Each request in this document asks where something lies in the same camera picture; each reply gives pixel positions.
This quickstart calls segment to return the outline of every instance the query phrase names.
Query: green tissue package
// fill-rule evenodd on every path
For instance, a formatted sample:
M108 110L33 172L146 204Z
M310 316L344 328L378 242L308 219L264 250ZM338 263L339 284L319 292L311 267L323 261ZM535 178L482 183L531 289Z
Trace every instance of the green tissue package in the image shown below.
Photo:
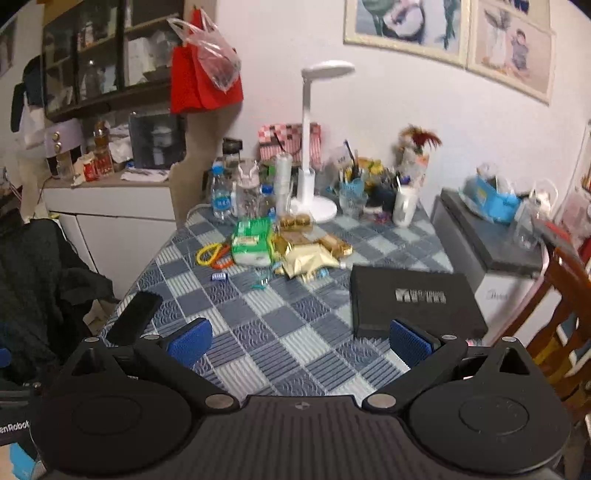
M232 256L238 265L271 265L271 221L268 218L241 220L232 240Z

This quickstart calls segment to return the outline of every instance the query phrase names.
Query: black phone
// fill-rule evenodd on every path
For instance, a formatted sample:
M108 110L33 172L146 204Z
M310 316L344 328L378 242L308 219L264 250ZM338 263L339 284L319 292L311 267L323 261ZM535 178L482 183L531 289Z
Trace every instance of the black phone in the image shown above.
M144 332L160 305L160 295L150 291L137 292L107 333L107 340L119 346L132 345Z

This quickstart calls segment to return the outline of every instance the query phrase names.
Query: bottle label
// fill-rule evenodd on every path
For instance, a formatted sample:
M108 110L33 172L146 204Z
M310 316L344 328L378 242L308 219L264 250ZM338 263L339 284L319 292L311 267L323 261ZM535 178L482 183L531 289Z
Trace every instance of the bottle label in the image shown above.
M232 201L230 197L216 197L213 199L213 209L214 210L228 210L232 207Z

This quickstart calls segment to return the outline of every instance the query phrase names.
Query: checkered tablecloth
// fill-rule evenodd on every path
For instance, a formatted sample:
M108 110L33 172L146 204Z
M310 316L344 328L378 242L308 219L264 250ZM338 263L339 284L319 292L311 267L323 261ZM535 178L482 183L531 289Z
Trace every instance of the checkered tablecloth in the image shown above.
M213 343L194 370L238 399L249 394L343 395L358 402L408 370L387 340L352 336L349 276L353 264L451 271L428 216L419 208L409 228L338 216L317 225L310 239L333 233L353 245L347 269L311 283L274 277L254 290L256 272L233 266L228 282L195 264L195 252L220 242L232 225L215 222L210 209L193 213L134 283L101 333L138 290L164 299L146 333L167 336L198 317L209 319Z

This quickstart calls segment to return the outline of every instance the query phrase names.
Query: black ribbed surface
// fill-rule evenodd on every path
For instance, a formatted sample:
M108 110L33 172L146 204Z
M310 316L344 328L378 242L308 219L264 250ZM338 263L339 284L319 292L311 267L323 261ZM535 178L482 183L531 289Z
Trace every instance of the black ribbed surface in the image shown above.
M365 413L352 397L251 397L237 413L207 418L175 458L125 480L468 478L486 477L441 466L417 449L397 419ZM519 480L559 478L544 469Z

